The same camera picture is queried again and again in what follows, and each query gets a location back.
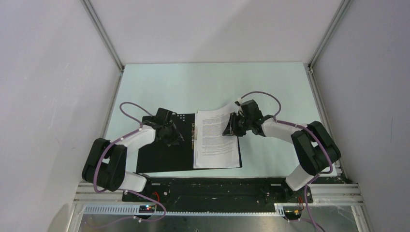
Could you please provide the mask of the beige and black file folder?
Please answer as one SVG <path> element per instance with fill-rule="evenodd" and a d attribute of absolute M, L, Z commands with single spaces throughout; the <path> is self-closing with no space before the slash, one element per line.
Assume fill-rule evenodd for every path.
<path fill-rule="evenodd" d="M 172 120 L 183 136 L 184 141 L 179 145 L 172 146 L 154 142 L 140 148 L 137 158 L 137 172 L 159 173 L 196 170 L 193 168 L 194 151 L 191 148 L 191 124 L 195 123 L 195 115 L 174 114 Z M 242 167 L 240 148 L 239 155 Z"/>

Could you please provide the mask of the controller board with leds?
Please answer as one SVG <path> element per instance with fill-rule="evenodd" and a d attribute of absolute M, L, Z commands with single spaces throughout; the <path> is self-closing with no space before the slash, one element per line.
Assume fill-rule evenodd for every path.
<path fill-rule="evenodd" d="M 299 221 L 302 213 L 302 210 L 284 210 L 283 218 L 287 221 Z"/>
<path fill-rule="evenodd" d="M 140 205 L 138 213 L 140 214 L 153 214 L 156 211 L 156 205 Z"/>

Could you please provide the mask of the right controller board with leds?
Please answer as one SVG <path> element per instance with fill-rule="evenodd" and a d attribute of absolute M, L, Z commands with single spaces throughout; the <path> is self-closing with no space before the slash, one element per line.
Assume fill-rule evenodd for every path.
<path fill-rule="evenodd" d="M 287 221 L 299 221 L 302 213 L 302 210 L 284 210 L 283 218 Z"/>

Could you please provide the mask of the aluminium corner post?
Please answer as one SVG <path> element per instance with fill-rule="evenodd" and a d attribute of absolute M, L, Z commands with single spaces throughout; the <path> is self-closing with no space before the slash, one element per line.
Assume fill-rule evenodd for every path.
<path fill-rule="evenodd" d="M 103 23 L 93 6 L 93 3 L 91 0 L 80 0 L 82 3 L 86 13 L 88 14 L 94 28 L 96 29 L 96 32 L 100 36 L 102 43 L 106 47 L 110 57 L 112 58 L 113 62 L 115 63 L 117 69 L 119 70 L 120 73 L 124 72 L 124 67 L 125 65 L 121 61 L 118 52 L 115 49 L 115 46 L 113 42 L 111 41 L 106 29 L 103 26 Z"/>
<path fill-rule="evenodd" d="M 308 67 L 310 70 L 314 69 L 314 66 L 316 65 L 317 61 L 319 60 L 326 46 L 329 44 L 331 38 L 333 37 L 334 33 L 338 29 L 339 24 L 343 20 L 344 16 L 346 15 L 352 3 L 353 3 L 352 0 L 342 0 L 341 1 L 340 5 L 338 6 L 336 10 L 336 13 L 334 14 L 330 24 L 328 25 L 325 31 L 325 34 L 323 35 L 318 47 L 316 48 L 312 58 L 310 59 L 308 63 Z"/>

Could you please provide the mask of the aluminium frame rail front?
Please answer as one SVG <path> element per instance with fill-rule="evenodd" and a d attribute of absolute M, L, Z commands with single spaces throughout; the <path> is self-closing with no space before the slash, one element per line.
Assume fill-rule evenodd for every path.
<path fill-rule="evenodd" d="M 151 216 L 282 216 L 286 210 L 306 212 L 306 206 L 364 205 L 356 184 L 312 184 L 289 199 L 275 193 L 279 185 L 241 184 L 236 193 L 227 187 L 199 195 L 192 188 L 154 184 L 151 197 L 159 205 L 122 191 L 95 193 L 92 185 L 79 184 L 74 203 L 84 206 L 85 213 Z"/>

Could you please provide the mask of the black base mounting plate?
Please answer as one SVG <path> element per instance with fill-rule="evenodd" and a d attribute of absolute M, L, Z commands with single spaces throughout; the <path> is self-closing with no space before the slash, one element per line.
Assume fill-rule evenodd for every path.
<path fill-rule="evenodd" d="M 151 177 L 142 195 L 159 199 L 167 212 L 274 213 L 280 203 L 312 203 L 311 192 L 287 192 L 281 177 Z"/>

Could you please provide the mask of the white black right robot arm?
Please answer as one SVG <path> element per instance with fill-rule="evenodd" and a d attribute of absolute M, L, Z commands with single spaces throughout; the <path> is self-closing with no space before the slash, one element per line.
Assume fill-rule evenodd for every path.
<path fill-rule="evenodd" d="M 301 195 L 300 189 L 315 177 L 333 171 L 333 164 L 341 152 L 321 122 L 301 125 L 263 115 L 254 100 L 236 101 L 239 111 L 231 113 L 223 136 L 245 136 L 247 131 L 262 137 L 273 137 L 294 146 L 299 165 L 282 183 L 281 195 L 287 202 L 294 202 Z"/>

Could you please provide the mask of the left aluminium corner post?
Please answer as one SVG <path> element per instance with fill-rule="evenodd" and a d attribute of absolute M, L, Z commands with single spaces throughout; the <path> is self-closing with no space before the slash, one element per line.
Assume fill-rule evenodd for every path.
<path fill-rule="evenodd" d="M 103 26 L 103 23 L 93 6 L 93 3 L 91 0 L 80 0 L 82 3 L 86 13 L 88 14 L 94 28 L 96 29 L 96 32 L 100 36 L 102 43 L 106 47 L 110 57 L 112 58 L 113 62 L 115 63 L 117 69 L 119 70 L 120 73 L 124 72 L 124 67 L 125 65 L 121 61 L 118 52 L 115 49 L 115 46 L 113 42 L 111 41 L 106 29 Z"/>

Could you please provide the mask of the right aluminium corner post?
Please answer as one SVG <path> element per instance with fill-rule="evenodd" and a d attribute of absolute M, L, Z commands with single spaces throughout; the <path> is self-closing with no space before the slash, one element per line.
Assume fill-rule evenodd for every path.
<path fill-rule="evenodd" d="M 316 65 L 317 61 L 319 60 L 326 46 L 329 44 L 331 38 L 333 37 L 334 33 L 338 29 L 339 24 L 343 20 L 344 16 L 346 15 L 352 3 L 353 3 L 352 0 L 342 0 L 341 1 L 340 5 L 338 6 L 336 10 L 336 13 L 334 14 L 330 24 L 328 25 L 325 31 L 325 34 L 323 35 L 318 47 L 316 48 L 312 58 L 310 59 L 308 63 L 308 67 L 310 70 L 314 69 L 314 66 Z"/>

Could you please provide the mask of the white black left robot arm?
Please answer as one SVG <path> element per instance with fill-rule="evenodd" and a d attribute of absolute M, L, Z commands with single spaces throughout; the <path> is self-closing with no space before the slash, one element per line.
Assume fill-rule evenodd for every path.
<path fill-rule="evenodd" d="M 141 201 L 148 201 L 153 188 L 147 185 L 147 178 L 126 171 L 127 155 L 154 142 L 166 146 L 179 145 L 183 137 L 172 121 L 174 112 L 159 108 L 154 116 L 140 123 L 140 127 L 116 140 L 96 139 L 90 149 L 82 170 L 82 179 L 94 185 L 97 193 L 119 189 L 134 195 Z"/>

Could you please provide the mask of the left controller board with leds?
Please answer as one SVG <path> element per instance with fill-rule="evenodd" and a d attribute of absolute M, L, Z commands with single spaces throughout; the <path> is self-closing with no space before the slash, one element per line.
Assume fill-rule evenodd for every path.
<path fill-rule="evenodd" d="M 140 214 L 153 214 L 156 211 L 156 205 L 140 205 L 138 213 Z"/>

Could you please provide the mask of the printed text paper sheets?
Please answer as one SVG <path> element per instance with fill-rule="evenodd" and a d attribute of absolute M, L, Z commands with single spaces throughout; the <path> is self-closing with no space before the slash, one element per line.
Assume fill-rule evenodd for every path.
<path fill-rule="evenodd" d="M 230 114 L 237 106 L 229 103 L 212 111 L 198 111 L 195 115 L 194 169 L 239 168 L 238 138 L 223 136 Z"/>

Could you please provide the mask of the metal folder clip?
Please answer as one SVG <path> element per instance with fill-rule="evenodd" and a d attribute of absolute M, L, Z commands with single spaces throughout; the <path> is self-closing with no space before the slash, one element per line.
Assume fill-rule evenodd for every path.
<path fill-rule="evenodd" d="M 195 150 L 195 142 L 196 142 L 196 127 L 195 123 L 191 124 L 191 148 L 194 151 Z"/>

